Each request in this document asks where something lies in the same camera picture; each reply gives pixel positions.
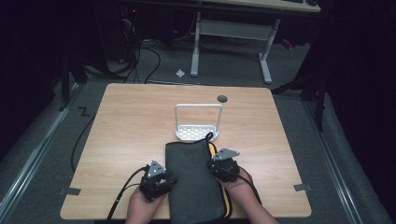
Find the black wire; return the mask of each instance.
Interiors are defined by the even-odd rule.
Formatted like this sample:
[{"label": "black wire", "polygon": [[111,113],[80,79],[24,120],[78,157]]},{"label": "black wire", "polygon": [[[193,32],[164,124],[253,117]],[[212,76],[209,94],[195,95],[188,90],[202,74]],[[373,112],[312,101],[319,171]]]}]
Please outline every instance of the black wire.
[{"label": "black wire", "polygon": [[[249,174],[244,168],[242,168],[242,167],[240,167],[240,166],[239,166],[239,168],[243,169],[243,170],[247,173],[247,175],[250,176],[250,174]],[[228,171],[228,170],[226,170],[226,169],[224,169],[224,168],[221,168],[221,167],[220,167],[220,170],[226,172],[227,174],[237,176],[238,178],[241,178],[242,180],[244,180],[245,182],[247,182],[247,184],[248,184],[248,185],[251,187],[251,189],[253,190],[253,193],[254,193],[254,195],[256,196],[257,201],[259,201],[259,203],[262,204],[262,200],[260,199],[260,195],[259,195],[259,193],[257,192],[256,187],[254,187],[254,185],[253,185],[253,180],[252,180],[251,178],[250,178],[250,181],[248,181],[246,178],[242,177],[241,175],[233,174],[233,173],[231,173],[230,171]]]},{"label": "black wire", "polygon": [[83,129],[82,132],[79,134],[79,137],[78,137],[78,139],[77,139],[77,141],[76,141],[76,143],[75,143],[75,145],[74,145],[74,147],[73,147],[72,155],[71,155],[71,157],[70,157],[70,165],[71,165],[71,167],[72,167],[73,173],[76,172],[76,168],[75,168],[75,165],[74,165],[74,155],[75,155],[75,152],[76,152],[77,145],[78,145],[79,141],[81,140],[82,135],[85,133],[85,131],[87,130],[87,128],[88,128],[88,127],[90,126],[90,124],[93,122],[93,119],[94,119],[95,117],[96,117],[96,115],[94,115],[94,116],[90,119],[90,122],[88,122],[87,125],[85,125],[84,129]]},{"label": "black wire", "polygon": [[153,49],[146,49],[146,50],[149,50],[149,51],[155,53],[155,54],[158,56],[158,64],[157,64],[157,66],[154,68],[154,70],[152,70],[152,72],[151,72],[150,74],[148,74],[148,76],[146,77],[145,84],[148,83],[149,78],[150,78],[151,75],[158,69],[158,67],[160,66],[160,63],[161,63],[161,56],[160,56],[159,53],[157,53],[157,52],[156,52],[155,50],[153,50]]},{"label": "black wire", "polygon": [[111,206],[110,212],[108,213],[107,219],[106,219],[106,224],[110,224],[111,218],[113,217],[114,211],[116,211],[117,205],[120,202],[120,199],[122,197],[122,193],[128,189],[131,186],[128,186],[129,182],[134,178],[137,173],[141,171],[147,171],[149,169],[149,165],[146,165],[145,167],[141,167],[140,169],[136,170],[130,177],[129,179],[125,182],[124,186],[122,187],[119,195],[117,196],[117,199],[114,201],[113,206]]},{"label": "black wire", "polygon": [[126,188],[124,189],[124,192],[125,192],[125,190],[127,190],[128,188],[130,188],[130,187],[132,187],[132,186],[136,186],[136,185],[140,185],[140,184],[132,184],[132,185],[126,187]]}]

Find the desk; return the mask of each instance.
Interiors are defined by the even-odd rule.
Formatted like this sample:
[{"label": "desk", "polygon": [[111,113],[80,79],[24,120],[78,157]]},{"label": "desk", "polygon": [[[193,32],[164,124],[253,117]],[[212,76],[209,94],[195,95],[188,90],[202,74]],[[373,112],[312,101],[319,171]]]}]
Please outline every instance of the desk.
[{"label": "desk", "polygon": [[[268,7],[278,10],[291,10],[300,12],[320,12],[320,7],[311,7],[306,2],[292,3],[281,0],[201,0],[207,3],[222,3],[244,7]],[[275,19],[273,25],[256,25],[228,21],[201,20],[201,13],[197,13],[195,24],[195,43],[191,60],[191,76],[198,76],[199,67],[199,41],[200,35],[219,35],[236,38],[247,38],[266,41],[262,53],[259,53],[259,62],[265,83],[271,84],[272,78],[268,69],[267,57],[276,36],[280,19]]]},{"label": "desk", "polygon": [[[240,152],[235,158],[253,176],[264,206],[275,217],[308,217],[311,208],[290,151],[272,93],[265,88],[110,84],[92,125],[61,211],[64,219],[106,219],[128,177],[156,160],[165,164],[165,144],[177,140],[175,105],[219,104],[225,95],[217,148]],[[141,175],[131,181],[140,182]],[[113,218],[126,217],[134,188],[125,191]],[[233,203],[232,217],[245,217]],[[165,199],[155,218],[169,218]]]}]

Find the table top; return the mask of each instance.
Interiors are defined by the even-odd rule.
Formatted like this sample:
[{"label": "table top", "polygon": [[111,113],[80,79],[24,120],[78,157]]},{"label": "table top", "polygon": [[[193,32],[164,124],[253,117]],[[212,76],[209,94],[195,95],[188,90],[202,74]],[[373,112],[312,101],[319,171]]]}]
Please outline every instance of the table top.
[{"label": "table top", "polygon": [[280,10],[288,11],[299,11],[299,12],[320,12],[320,7],[309,6],[305,1],[303,3],[294,3],[283,0],[201,0],[202,2],[208,3],[221,3],[240,5],[244,7],[267,7]]},{"label": "table top", "polygon": [[[219,103],[219,95],[225,95],[228,101]],[[305,192],[294,189],[302,180],[268,89],[110,84],[70,185],[81,192],[78,196],[66,195],[61,217],[106,219],[114,199],[134,171],[152,160],[165,165],[165,144],[177,141],[177,104],[222,104],[219,136],[213,141],[216,147],[240,152],[234,159],[251,173],[263,205],[275,217],[311,214]],[[194,118],[205,114],[217,119],[210,116],[214,113],[196,109],[185,111],[184,115],[192,118],[191,113]],[[142,175],[137,175],[131,184],[139,183]],[[113,218],[126,217],[133,190],[124,192]],[[232,217],[245,217],[236,203]],[[155,218],[169,218],[167,199]]]}]

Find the hand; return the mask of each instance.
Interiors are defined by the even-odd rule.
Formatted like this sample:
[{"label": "hand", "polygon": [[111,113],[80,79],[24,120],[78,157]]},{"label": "hand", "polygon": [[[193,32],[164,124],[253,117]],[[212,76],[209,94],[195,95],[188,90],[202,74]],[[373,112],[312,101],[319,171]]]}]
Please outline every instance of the hand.
[{"label": "hand", "polygon": [[164,194],[149,202],[137,187],[129,199],[125,224],[148,224],[166,196],[167,194]]},{"label": "hand", "polygon": [[[253,179],[244,169],[239,175],[253,184]],[[251,224],[279,224],[277,220],[259,203],[251,186],[243,179],[236,178],[234,182],[224,183],[218,180],[228,191],[230,197],[244,209]]]},{"label": "hand", "polygon": [[[253,183],[251,175],[244,169],[240,168],[239,175]],[[253,192],[251,186],[243,179],[236,178],[234,182],[222,182],[218,179],[220,184],[227,190],[230,197],[236,202],[244,206],[246,203],[259,202]]]}]

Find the tape strip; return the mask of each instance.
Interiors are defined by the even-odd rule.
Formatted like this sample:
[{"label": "tape strip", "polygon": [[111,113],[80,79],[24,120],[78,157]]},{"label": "tape strip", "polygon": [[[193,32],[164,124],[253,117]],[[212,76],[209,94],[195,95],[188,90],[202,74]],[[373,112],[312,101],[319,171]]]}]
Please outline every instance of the tape strip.
[{"label": "tape strip", "polygon": [[66,194],[79,195],[80,191],[81,191],[81,189],[73,189],[73,188],[60,189],[59,190],[59,195],[66,195]]},{"label": "tape strip", "polygon": [[294,185],[294,189],[296,191],[300,191],[300,190],[309,191],[312,188],[311,188],[311,186],[309,184],[299,184],[299,185]]}]

